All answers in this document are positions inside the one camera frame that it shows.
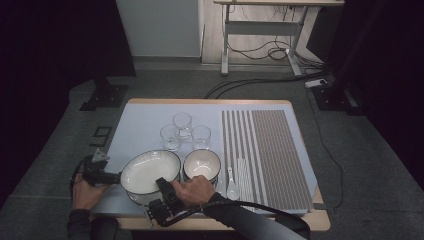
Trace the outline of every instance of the hand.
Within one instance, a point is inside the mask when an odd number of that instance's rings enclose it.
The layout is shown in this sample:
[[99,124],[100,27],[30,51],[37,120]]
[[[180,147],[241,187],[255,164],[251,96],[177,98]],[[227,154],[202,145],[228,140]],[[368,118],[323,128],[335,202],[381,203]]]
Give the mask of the hand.
[[93,187],[82,178],[81,173],[78,173],[73,187],[73,208],[91,210],[109,187],[110,185]]
[[215,193],[215,188],[205,176],[195,176],[185,183],[172,181],[177,197],[184,203],[186,208],[193,208],[209,202]]

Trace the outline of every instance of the table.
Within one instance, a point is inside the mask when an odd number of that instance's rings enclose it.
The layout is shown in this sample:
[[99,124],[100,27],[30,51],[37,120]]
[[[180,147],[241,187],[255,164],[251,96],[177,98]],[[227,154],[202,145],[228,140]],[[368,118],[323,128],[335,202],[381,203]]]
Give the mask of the table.
[[[226,145],[223,143],[225,137],[222,135],[222,129],[225,129],[223,127],[224,121],[220,121],[221,118],[224,119],[225,113],[229,113],[231,110],[240,110],[246,114],[250,111],[254,113],[261,111],[273,112],[276,110],[285,112],[287,126],[289,127],[290,136],[294,144],[293,151],[296,151],[298,154],[300,159],[299,164],[306,176],[305,184],[307,185],[309,198],[311,199],[313,197],[311,201],[313,203],[323,204],[293,108],[290,102],[283,100],[131,99],[125,106],[109,152],[107,153],[110,160],[105,171],[120,172],[131,159],[139,154],[150,150],[162,149],[159,136],[160,127],[172,122],[172,116],[181,111],[188,112],[192,115],[193,126],[202,124],[211,129],[210,150],[214,151],[220,157],[222,163],[231,164],[226,156],[229,153],[224,151],[226,149]],[[190,144],[183,144],[175,153],[183,161],[185,156],[191,151]],[[226,179],[225,172],[221,171],[219,175],[220,179]],[[269,197],[268,201],[271,204],[272,198]],[[150,223],[146,220],[143,209],[129,199],[125,190],[120,185],[112,186],[96,207],[93,208],[92,213],[93,215],[109,215],[118,218],[120,227],[123,229],[136,230],[151,228]],[[325,210],[316,210],[311,207],[302,218],[315,231],[325,231],[330,227],[328,215]],[[155,225],[153,229],[160,230],[163,228]],[[197,214],[166,229],[228,230],[229,228],[216,222],[214,219]]]
[[[342,6],[342,0],[214,0],[214,3],[226,6],[224,49],[221,58],[221,74],[228,75],[228,35],[278,35],[293,36],[290,49],[286,49],[287,58],[295,76],[301,76],[298,60],[294,55],[302,33],[303,24],[310,6]],[[231,5],[273,5],[273,6],[303,6],[299,22],[263,22],[263,21],[231,21]]]

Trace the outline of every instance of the white wall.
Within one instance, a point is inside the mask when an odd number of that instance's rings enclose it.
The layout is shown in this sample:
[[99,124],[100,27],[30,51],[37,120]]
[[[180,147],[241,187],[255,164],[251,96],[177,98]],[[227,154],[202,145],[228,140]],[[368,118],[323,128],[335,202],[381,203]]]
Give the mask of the white wall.
[[200,57],[203,0],[117,0],[133,56]]

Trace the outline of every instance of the desk leg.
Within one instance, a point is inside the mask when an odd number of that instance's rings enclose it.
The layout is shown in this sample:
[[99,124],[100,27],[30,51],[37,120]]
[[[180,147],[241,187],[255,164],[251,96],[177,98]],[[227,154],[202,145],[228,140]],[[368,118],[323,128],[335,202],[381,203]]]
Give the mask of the desk leg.
[[230,6],[226,5],[225,24],[224,24],[224,49],[221,56],[221,75],[228,75],[228,30],[227,25],[230,22]]
[[308,13],[308,7],[305,6],[305,7],[303,7],[303,13],[302,13],[302,16],[301,16],[301,18],[298,22],[296,35],[294,36],[292,45],[291,45],[290,49],[286,50],[287,58],[289,59],[290,65],[293,69],[295,76],[302,76],[302,72],[300,71],[299,65],[298,65],[298,59],[294,55],[294,53],[296,52],[296,47],[297,47],[297,44],[299,43],[300,34],[302,33],[302,29],[303,29],[303,25],[305,23],[305,18],[306,18],[307,13]]

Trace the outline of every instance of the small white bowl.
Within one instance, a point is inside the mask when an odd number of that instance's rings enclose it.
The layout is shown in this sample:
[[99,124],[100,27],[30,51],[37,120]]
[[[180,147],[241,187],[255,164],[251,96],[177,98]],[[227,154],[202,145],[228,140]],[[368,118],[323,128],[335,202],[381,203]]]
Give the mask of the small white bowl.
[[199,149],[191,152],[184,161],[184,177],[191,179],[203,175],[213,182],[221,170],[219,157],[210,150]]

